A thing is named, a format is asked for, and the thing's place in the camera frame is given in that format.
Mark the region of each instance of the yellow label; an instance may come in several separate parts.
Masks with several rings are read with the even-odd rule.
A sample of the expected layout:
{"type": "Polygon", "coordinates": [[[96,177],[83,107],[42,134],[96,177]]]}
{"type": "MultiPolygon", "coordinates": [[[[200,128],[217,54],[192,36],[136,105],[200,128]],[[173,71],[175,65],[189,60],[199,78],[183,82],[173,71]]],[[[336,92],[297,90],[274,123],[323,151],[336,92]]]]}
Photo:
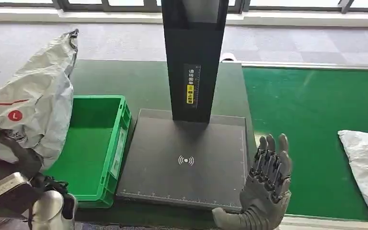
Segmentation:
{"type": "Polygon", "coordinates": [[[194,104],[194,85],[187,85],[187,104],[194,104]]]}

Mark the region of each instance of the gray carpet floor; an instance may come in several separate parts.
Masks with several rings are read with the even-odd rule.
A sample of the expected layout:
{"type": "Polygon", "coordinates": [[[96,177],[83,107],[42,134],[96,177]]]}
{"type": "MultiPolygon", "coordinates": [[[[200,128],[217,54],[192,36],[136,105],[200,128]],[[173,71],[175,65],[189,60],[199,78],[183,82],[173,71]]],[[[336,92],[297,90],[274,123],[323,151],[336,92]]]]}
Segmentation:
{"type": "MultiPolygon", "coordinates": [[[[80,59],[166,60],[160,24],[0,23],[0,87],[47,42],[74,28],[80,30],[80,59]]],[[[363,66],[368,65],[368,29],[228,26],[222,52],[244,61],[363,66]]],[[[27,225],[12,221],[0,229],[25,230],[27,225]]],[[[116,229],[90,224],[76,228],[116,229]]]]}

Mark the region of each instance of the green work table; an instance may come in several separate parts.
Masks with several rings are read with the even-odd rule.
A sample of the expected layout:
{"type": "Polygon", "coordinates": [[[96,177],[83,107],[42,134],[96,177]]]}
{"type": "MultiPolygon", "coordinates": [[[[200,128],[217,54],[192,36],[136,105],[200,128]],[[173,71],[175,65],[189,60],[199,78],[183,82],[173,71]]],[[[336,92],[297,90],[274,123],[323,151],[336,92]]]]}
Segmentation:
{"type": "Polygon", "coordinates": [[[368,221],[337,131],[368,132],[368,68],[243,65],[256,139],[286,133],[288,214],[368,221]]]}
{"type": "MultiPolygon", "coordinates": [[[[171,110],[166,62],[78,60],[71,81],[75,95],[124,95],[132,112],[132,124],[140,108],[171,110]]],[[[246,117],[249,157],[253,157],[256,147],[240,64],[220,65],[212,114],[246,117]]],[[[76,220],[190,229],[215,227],[210,210],[121,200],[116,200],[110,209],[79,209],[76,220]]]]}
{"type": "MultiPolygon", "coordinates": [[[[124,95],[132,112],[130,137],[140,108],[171,110],[165,62],[78,60],[71,80],[75,95],[124,95]]],[[[212,114],[246,117],[250,159],[260,136],[287,134],[294,164],[288,214],[368,221],[337,135],[342,129],[368,132],[368,69],[221,63],[212,114]]],[[[210,210],[121,200],[110,209],[81,208],[76,220],[215,227],[210,210]]]]}

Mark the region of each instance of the wireless charging symbol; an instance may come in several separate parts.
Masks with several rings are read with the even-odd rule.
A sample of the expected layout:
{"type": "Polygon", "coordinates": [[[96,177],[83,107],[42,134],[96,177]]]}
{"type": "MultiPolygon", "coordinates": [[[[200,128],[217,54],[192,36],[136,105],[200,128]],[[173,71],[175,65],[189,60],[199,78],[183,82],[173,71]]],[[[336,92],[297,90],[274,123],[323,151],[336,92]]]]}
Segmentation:
{"type": "Polygon", "coordinates": [[[190,158],[184,158],[183,156],[179,156],[178,157],[178,164],[181,165],[183,163],[187,163],[189,165],[193,165],[194,164],[194,157],[190,157],[190,158]]]}

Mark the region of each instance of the black vertical pillar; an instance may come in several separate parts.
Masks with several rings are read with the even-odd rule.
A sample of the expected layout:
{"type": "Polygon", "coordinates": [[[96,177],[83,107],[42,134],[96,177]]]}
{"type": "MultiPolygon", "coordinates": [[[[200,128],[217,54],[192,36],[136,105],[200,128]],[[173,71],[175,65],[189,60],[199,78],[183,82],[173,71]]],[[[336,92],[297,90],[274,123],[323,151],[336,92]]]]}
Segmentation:
{"type": "Polygon", "coordinates": [[[208,123],[229,0],[162,0],[173,120],[208,123]]]}

